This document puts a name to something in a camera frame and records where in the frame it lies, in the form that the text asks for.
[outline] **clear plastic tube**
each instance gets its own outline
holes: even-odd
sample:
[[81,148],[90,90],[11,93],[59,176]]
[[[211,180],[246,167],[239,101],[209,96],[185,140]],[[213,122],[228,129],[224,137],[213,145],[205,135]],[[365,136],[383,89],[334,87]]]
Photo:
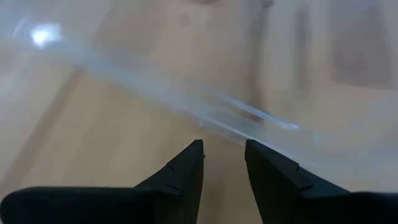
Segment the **clear plastic tube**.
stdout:
[[137,55],[93,50],[82,37],[90,34],[76,37],[69,34],[70,27],[60,22],[18,10],[1,11],[0,38],[4,45],[57,55],[67,63],[84,67],[90,75],[151,97],[240,144],[245,139],[255,139],[347,188],[352,182],[378,190],[398,187],[395,181],[383,179],[383,174],[392,172],[390,168],[372,161],[377,169],[369,170],[369,161],[358,150],[336,152],[336,138],[314,134],[206,86],[176,88],[171,80],[160,82],[158,74],[165,71],[157,70],[147,60]]

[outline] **wooden surface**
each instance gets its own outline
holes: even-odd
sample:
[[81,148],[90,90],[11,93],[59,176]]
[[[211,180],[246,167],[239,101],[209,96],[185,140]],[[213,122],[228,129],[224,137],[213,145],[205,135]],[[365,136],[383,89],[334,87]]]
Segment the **wooden surface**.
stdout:
[[[331,55],[339,48],[330,33],[340,31],[330,25],[329,15],[335,14],[328,10],[341,6],[330,7],[330,1],[278,0],[270,9],[263,9],[260,0],[90,1],[54,1],[43,10],[87,45],[140,55],[171,74],[159,78],[181,85],[187,80],[207,83],[316,131],[350,130],[348,121],[366,117],[370,101],[388,99],[395,91],[394,75],[389,90],[333,79],[340,68]],[[389,40],[398,37],[391,10],[397,5],[379,2],[387,33],[373,38],[376,43],[364,41],[384,41],[392,53],[383,54],[394,54],[397,45]],[[353,40],[339,41],[349,46]],[[194,139],[203,139],[205,181],[198,222],[261,222],[242,146],[83,67],[29,51],[16,54],[4,48],[1,55],[10,61],[1,60],[1,196],[35,185],[134,186]],[[391,65],[390,71],[398,70]],[[394,124],[391,119],[368,123],[358,138],[381,139],[383,133],[368,127],[378,125],[389,133]],[[339,184],[373,187],[356,179]]]

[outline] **transparent tube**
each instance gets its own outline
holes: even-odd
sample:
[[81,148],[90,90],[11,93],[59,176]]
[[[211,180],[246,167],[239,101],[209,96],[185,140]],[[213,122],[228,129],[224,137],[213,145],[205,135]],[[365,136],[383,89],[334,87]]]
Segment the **transparent tube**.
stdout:
[[11,11],[3,8],[0,16],[4,45],[56,55],[67,63],[84,67],[90,75],[151,97],[239,144],[255,139],[344,187],[355,190],[350,187],[355,185],[352,183],[376,190],[398,187],[396,181],[383,178],[386,172],[393,172],[390,165],[384,166],[375,159],[371,162],[377,168],[369,170],[363,151],[336,151],[341,143],[339,137],[313,133],[204,85],[176,87],[172,79],[160,81],[158,78],[167,77],[167,72],[137,55],[92,49],[85,39],[95,29],[75,35],[73,28],[60,21],[43,19],[18,5]]

